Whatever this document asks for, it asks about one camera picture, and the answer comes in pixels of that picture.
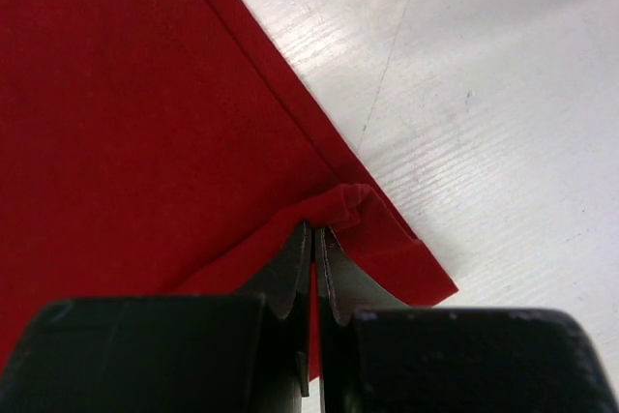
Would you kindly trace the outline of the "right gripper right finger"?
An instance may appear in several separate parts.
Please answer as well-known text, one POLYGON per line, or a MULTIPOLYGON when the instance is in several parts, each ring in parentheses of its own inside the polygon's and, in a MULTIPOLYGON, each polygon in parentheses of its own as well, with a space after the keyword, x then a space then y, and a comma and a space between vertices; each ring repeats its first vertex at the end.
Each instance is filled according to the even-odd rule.
POLYGON ((410 308, 346 254, 330 227, 317 229, 314 239, 318 299, 339 326, 347 326, 358 312, 410 308))

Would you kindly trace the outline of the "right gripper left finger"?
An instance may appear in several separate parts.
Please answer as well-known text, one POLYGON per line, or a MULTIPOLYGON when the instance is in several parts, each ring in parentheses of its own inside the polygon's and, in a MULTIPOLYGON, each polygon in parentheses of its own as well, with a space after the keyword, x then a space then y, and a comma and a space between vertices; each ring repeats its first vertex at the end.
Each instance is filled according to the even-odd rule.
POLYGON ((261 298, 268 310, 253 376, 262 383, 259 398, 306 398, 310 393, 311 258, 312 227, 301 221, 276 256, 234 291, 261 298))

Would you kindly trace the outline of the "dark red t-shirt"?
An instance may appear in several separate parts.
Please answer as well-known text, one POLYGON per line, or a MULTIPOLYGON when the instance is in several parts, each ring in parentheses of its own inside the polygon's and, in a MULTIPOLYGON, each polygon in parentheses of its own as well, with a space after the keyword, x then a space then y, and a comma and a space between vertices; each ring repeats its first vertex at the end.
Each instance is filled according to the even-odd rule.
POLYGON ((300 221, 457 290, 242 0, 1 0, 3 359, 51 301, 234 290, 300 221))

